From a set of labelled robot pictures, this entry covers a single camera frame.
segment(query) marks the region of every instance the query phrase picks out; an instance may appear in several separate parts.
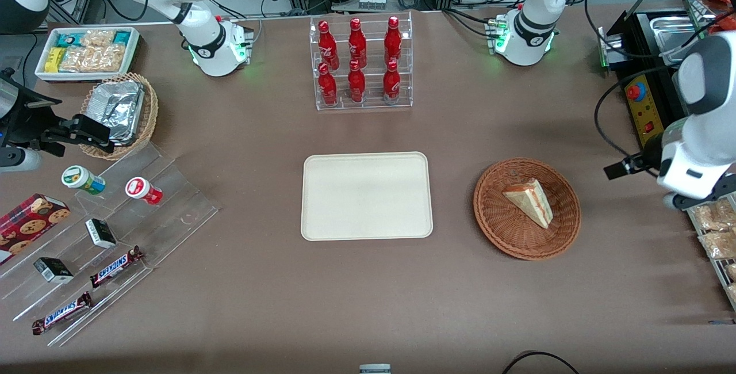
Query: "sandwich slice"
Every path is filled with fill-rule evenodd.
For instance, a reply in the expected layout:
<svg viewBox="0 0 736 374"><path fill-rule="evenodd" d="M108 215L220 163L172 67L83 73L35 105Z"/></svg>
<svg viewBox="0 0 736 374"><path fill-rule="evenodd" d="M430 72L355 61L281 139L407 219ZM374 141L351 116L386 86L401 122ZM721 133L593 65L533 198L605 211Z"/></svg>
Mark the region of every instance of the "sandwich slice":
<svg viewBox="0 0 736 374"><path fill-rule="evenodd" d="M549 229L553 218L552 209L550 209L545 191L537 179L507 187L504 196L516 207L519 207L521 211L525 212L529 219L534 220L534 223Z"/></svg>

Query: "red emergency stop button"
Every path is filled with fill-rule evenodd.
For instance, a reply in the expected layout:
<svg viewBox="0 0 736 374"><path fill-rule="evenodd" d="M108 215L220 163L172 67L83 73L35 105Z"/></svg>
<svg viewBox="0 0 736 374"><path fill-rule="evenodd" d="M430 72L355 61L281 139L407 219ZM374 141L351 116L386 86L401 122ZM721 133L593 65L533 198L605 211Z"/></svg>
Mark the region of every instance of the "red emergency stop button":
<svg viewBox="0 0 736 374"><path fill-rule="evenodd" d="M637 85L629 86L628 89L626 89L626 98L631 99L632 101L639 98L641 94L641 88Z"/></svg>

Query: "snickers bar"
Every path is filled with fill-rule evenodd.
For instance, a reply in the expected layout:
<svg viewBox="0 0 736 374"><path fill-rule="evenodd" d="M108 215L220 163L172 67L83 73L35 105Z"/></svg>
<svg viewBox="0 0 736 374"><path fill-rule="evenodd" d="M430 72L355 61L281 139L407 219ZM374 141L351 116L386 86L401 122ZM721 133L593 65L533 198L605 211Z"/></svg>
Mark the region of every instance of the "snickers bar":
<svg viewBox="0 0 736 374"><path fill-rule="evenodd" d="M44 319L34 321L32 326L33 335L44 334L44 332L50 329L50 327L58 321L68 318L71 314L74 314L83 308L92 308L92 306L92 297L90 296L90 293L82 293L82 296L80 296L76 301L69 303L69 305L66 305L64 308L61 308Z"/></svg>
<svg viewBox="0 0 736 374"><path fill-rule="evenodd" d="M108 266L99 271L98 274L90 276L90 280L92 280L92 288L97 288L113 277L116 277L118 273L123 272L123 269L129 267L133 262L143 256L144 254L140 251L138 246L127 251L123 256L121 256L121 258L114 261L112 264L108 264Z"/></svg>

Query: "yellow control panel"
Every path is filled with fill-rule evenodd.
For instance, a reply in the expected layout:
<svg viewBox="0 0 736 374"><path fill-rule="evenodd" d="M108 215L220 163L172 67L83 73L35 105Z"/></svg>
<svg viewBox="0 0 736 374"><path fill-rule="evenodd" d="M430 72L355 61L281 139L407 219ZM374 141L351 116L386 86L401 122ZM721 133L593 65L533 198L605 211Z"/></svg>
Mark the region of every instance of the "yellow control panel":
<svg viewBox="0 0 736 374"><path fill-rule="evenodd" d="M652 136L665 132L660 113L657 112L657 106L652 99L645 75L631 81L623 90L626 93L626 102L631 111L631 117L634 119L639 143L643 147Z"/></svg>

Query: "white bottle with green label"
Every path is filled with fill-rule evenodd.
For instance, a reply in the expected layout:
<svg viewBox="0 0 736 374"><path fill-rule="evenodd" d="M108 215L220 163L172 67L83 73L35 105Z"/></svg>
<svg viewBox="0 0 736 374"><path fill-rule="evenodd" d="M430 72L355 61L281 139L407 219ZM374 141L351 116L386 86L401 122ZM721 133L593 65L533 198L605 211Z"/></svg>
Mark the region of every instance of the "white bottle with green label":
<svg viewBox="0 0 736 374"><path fill-rule="evenodd" d="M72 165L64 170L61 182L69 188L79 188L92 195L100 194L105 190L105 179L97 177L81 165Z"/></svg>

